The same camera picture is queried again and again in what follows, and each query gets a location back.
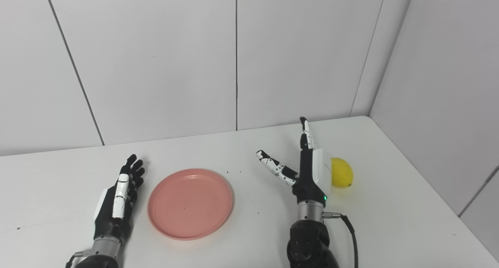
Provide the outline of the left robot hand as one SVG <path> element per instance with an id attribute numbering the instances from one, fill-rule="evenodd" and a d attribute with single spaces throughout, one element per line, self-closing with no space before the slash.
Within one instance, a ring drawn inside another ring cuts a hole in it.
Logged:
<path id="1" fill-rule="evenodd" d="M 144 183 L 144 162 L 135 154 L 121 167 L 114 186 L 105 190 L 95 217 L 94 238 L 112 236 L 126 241 L 132 232 L 131 216 L 138 190 Z"/>

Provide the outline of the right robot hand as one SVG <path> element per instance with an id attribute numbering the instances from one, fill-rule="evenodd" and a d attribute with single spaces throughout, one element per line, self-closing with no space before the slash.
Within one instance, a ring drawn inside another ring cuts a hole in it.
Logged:
<path id="1" fill-rule="evenodd" d="M 262 149 L 256 152 L 258 160 L 278 179 L 292 188 L 297 203 L 312 201 L 326 207 L 331 188 L 331 176 L 326 172 L 323 149 L 316 144 L 306 117 L 300 117 L 302 134 L 300 138 L 299 171 L 269 156 Z"/>

